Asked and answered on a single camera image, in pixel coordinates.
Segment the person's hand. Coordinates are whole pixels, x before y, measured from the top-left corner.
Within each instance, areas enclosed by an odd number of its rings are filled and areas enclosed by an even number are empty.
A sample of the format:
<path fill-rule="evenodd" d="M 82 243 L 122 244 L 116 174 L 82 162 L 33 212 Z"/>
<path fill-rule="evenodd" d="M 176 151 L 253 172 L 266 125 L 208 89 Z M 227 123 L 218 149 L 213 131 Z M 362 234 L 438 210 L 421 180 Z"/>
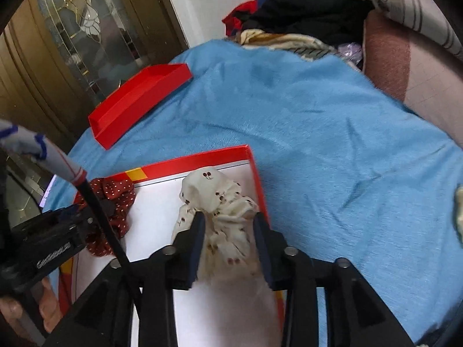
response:
<path fill-rule="evenodd" d="M 1 295 L 1 315 L 20 337 L 39 344 L 63 317 L 48 276 L 23 293 Z"/>

